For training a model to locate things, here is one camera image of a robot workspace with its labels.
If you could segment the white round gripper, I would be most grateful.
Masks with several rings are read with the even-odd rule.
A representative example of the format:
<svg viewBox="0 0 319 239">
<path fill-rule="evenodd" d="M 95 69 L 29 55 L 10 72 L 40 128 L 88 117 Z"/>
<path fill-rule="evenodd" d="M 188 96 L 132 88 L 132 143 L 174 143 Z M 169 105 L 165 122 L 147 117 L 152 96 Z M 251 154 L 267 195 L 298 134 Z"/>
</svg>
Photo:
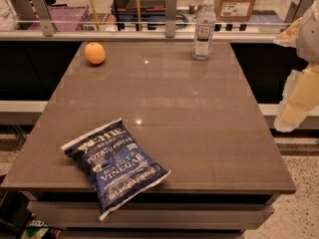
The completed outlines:
<svg viewBox="0 0 319 239">
<path fill-rule="evenodd" d="M 290 132 L 319 105 L 319 0 L 277 35 L 273 43 L 296 48 L 297 56 L 309 62 L 306 69 L 292 70 L 288 76 L 273 123 L 277 131 Z"/>
</svg>

